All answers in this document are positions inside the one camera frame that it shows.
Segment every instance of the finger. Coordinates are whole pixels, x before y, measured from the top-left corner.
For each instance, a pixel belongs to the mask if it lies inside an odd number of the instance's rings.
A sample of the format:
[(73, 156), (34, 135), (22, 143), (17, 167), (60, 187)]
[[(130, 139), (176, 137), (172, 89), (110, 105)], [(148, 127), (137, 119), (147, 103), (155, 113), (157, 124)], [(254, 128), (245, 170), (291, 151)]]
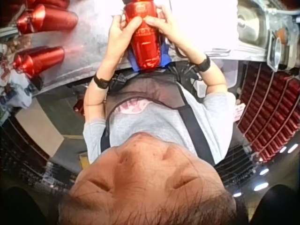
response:
[(160, 12), (157, 14), (157, 16), (158, 16), (159, 19), (164, 19), (164, 20), (166, 19), (166, 18), (165, 18), (165, 14), (164, 14), (162, 11), (160, 11)]
[(124, 28), (126, 27), (127, 22), (124, 20), (121, 22), (121, 30), (124, 30)]
[(124, 29), (124, 34), (132, 36), (136, 29), (142, 24), (142, 21), (142, 18), (139, 16), (133, 18), (129, 22), (129, 24), (127, 24), (127, 27)]
[(170, 29), (169, 24), (165, 23), (164, 20), (159, 19), (159, 18), (155, 18), (155, 17), (152, 17), (152, 16), (147, 16), (145, 18), (145, 21), (148, 25), (158, 28), (164, 34), (167, 34), (169, 29)]
[(112, 27), (120, 27), (120, 23), (121, 23), (121, 16), (120, 15), (114, 15), (112, 18)]
[(168, 23), (174, 22), (173, 14), (169, 8), (165, 6), (157, 6), (157, 8), (162, 10), (163, 14), (165, 15), (165, 19), (168, 21)]

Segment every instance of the gray t-shirt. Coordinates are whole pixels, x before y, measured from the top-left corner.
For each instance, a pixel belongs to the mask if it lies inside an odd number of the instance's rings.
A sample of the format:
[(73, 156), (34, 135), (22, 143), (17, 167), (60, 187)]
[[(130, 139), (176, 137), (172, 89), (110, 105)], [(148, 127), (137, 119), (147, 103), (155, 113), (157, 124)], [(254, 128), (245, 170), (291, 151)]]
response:
[[(181, 88), (217, 164), (226, 156), (232, 137), (235, 96), (229, 92), (211, 93), (204, 98), (203, 104), (200, 104), (191, 93), (182, 86)], [(187, 128), (177, 110), (152, 102), (139, 114), (114, 112), (110, 122), (111, 146), (119, 146), (132, 134), (144, 131), (164, 141), (180, 144), (196, 155)], [(84, 125), (83, 136), (90, 163), (101, 154), (100, 143), (104, 129), (104, 119), (96, 119)]]

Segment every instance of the black hair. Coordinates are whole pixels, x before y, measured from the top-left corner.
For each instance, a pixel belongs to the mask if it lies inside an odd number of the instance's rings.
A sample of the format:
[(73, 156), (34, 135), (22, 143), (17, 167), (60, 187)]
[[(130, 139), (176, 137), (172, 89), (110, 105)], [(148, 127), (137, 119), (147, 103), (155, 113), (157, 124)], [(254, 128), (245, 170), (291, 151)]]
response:
[[(137, 210), (132, 212), (125, 221), (115, 221), (113, 225), (247, 225), (248, 214), (245, 204), (241, 200), (235, 200), (230, 193), (224, 191), (220, 195), (201, 202), (195, 199), (187, 206), (179, 206), (172, 210), (160, 207), (154, 213), (155, 217), (147, 217), (147, 212)], [(74, 207), (85, 208), (80, 199), (67, 196), (60, 207), (60, 225), (85, 225), (76, 221), (76, 215), (71, 215), (70, 209)], [(106, 222), (95, 221), (89, 225), (107, 225)]]

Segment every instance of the ceiling light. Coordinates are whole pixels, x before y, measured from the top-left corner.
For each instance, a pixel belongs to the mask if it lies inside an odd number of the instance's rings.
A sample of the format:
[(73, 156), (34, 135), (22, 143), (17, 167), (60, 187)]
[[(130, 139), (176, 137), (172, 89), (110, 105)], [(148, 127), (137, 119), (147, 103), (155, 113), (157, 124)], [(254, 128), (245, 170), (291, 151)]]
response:
[(286, 150), (286, 147), (284, 146), (279, 152), (282, 153)]
[(287, 151), (287, 153), (291, 153), (291, 152), (294, 151), (297, 147), (298, 147), (298, 144), (294, 144), (294, 145)]
[(259, 175), (262, 176), (262, 175), (266, 174), (267, 172), (269, 172), (269, 169), (268, 169), (268, 168), (262, 170), (262, 171), (259, 173)]
[(267, 186), (269, 186), (268, 183), (262, 183), (262, 184), (260, 184), (260, 185), (257, 185), (257, 186), (254, 188), (254, 191), (260, 191), (260, 190), (266, 188)]
[(233, 195), (233, 197), (237, 198), (237, 197), (240, 197), (241, 195), (242, 195), (242, 193), (241, 193), (241, 192), (238, 192), (238, 193), (235, 193), (235, 194)]

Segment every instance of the watch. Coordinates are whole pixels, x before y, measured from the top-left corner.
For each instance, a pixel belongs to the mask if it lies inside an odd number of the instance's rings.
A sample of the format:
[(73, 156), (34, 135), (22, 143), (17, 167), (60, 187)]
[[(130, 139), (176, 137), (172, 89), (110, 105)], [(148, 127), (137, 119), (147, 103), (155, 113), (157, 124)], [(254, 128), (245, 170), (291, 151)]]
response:
[(106, 81), (102, 78), (99, 79), (97, 77), (97, 73), (94, 75), (94, 81), (95, 81), (96, 85), (101, 89), (106, 89), (109, 85), (109, 82), (110, 82), (110, 81)]
[(194, 66), (194, 71), (196, 73), (199, 73), (199, 72), (205, 72), (207, 71), (208, 69), (210, 68), (210, 58), (208, 55), (206, 55), (206, 59), (200, 63), (200, 64), (195, 64)]

